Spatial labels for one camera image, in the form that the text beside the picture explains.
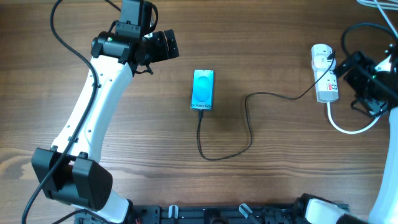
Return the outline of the blue Galaxy S25 smartphone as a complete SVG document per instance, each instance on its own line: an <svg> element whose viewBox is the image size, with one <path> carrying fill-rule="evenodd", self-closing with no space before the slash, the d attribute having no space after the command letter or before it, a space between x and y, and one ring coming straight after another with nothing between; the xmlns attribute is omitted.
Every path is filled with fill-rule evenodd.
<svg viewBox="0 0 398 224"><path fill-rule="evenodd" d="M213 107L213 70L194 70L192 83L191 109L211 110Z"/></svg>

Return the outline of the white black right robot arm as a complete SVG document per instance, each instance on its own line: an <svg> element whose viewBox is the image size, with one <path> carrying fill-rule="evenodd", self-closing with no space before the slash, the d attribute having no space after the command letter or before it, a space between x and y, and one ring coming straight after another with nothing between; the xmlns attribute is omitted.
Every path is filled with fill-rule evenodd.
<svg viewBox="0 0 398 224"><path fill-rule="evenodd" d="M352 215L365 222L397 222L397 113L391 111L372 130L341 134L326 110L306 96L282 103L265 114L265 104L251 102L256 142L272 130L281 135L283 173L292 174L284 188L350 204Z"/></svg>

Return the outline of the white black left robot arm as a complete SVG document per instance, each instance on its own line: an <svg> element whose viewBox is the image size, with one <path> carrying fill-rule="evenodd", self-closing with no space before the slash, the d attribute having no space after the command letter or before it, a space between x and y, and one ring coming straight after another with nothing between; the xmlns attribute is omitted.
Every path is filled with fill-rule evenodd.
<svg viewBox="0 0 398 224"><path fill-rule="evenodd" d="M124 1L120 18L91 44L88 76L78 101L50 149L38 148L32 167L37 193L72 205L103 223L137 223L130 200L113 190L112 175L100 165L104 136L127 86L144 67L179 55L173 30L156 31L157 7Z"/></svg>

